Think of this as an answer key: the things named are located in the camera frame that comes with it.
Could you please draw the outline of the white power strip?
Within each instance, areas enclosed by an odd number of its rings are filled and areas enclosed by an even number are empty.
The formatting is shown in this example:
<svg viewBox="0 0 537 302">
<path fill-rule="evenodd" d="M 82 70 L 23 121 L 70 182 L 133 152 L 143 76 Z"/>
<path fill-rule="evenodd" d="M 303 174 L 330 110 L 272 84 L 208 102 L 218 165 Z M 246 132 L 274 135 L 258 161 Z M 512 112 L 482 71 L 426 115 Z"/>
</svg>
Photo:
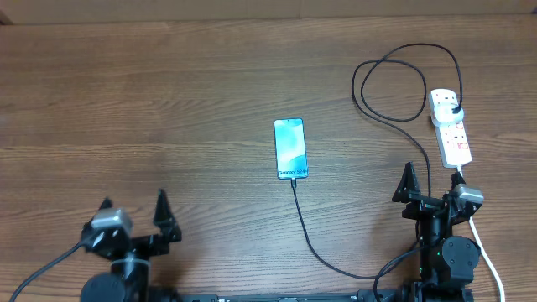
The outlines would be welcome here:
<svg viewBox="0 0 537 302">
<path fill-rule="evenodd" d="M 434 89 L 428 95 L 431 108 L 435 105 L 451 104 L 458 107 L 458 99 L 454 91 L 448 89 Z M 471 150 L 467 140 L 463 121 L 435 127 L 435 134 L 441 153 L 441 161 L 445 168 L 459 169 L 472 161 Z"/>
</svg>

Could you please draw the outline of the blue Galaxy smartphone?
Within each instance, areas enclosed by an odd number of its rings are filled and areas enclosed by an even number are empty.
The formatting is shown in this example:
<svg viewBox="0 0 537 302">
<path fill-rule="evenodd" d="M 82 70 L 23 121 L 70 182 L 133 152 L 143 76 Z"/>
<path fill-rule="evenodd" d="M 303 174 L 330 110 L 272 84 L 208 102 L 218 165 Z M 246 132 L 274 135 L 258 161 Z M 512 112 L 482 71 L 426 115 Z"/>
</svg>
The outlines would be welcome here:
<svg viewBox="0 0 537 302">
<path fill-rule="evenodd" d="M 309 175 L 305 128 L 301 118 L 274 121 L 277 176 L 281 180 L 304 179 Z"/>
</svg>

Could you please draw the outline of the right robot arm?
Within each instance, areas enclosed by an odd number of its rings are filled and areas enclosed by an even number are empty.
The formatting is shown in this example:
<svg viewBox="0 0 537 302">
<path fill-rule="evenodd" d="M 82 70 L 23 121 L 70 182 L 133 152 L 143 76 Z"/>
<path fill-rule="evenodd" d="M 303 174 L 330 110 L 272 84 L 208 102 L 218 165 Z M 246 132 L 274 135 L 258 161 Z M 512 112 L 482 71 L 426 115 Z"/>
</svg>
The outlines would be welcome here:
<svg viewBox="0 0 537 302">
<path fill-rule="evenodd" d="M 484 202 L 478 188 L 466 184 L 459 172 L 440 199 L 420 193 L 412 163 L 408 162 L 393 202 L 406 205 L 402 217 L 418 223 L 420 278 L 401 285 L 395 301 L 472 301 L 465 286 L 474 279 L 482 249 L 470 238 L 455 236 L 453 227 L 469 221 Z"/>
</svg>

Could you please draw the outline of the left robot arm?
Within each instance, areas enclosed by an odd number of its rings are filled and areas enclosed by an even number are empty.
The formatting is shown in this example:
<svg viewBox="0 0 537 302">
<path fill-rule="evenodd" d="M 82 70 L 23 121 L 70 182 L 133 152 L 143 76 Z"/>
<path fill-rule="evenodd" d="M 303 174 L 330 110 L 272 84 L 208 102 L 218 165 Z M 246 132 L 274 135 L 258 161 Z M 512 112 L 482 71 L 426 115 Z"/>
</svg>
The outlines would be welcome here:
<svg viewBox="0 0 537 302">
<path fill-rule="evenodd" d="M 177 302 L 175 289 L 150 284 L 150 258 L 169 253 L 169 245 L 182 239 L 180 227 L 169 206 L 166 192 L 158 192 L 153 224 L 159 233 L 134 237 L 127 212 L 106 198 L 96 214 L 83 226 L 81 246 L 110 262 L 110 271 L 90 278 L 81 301 Z"/>
</svg>

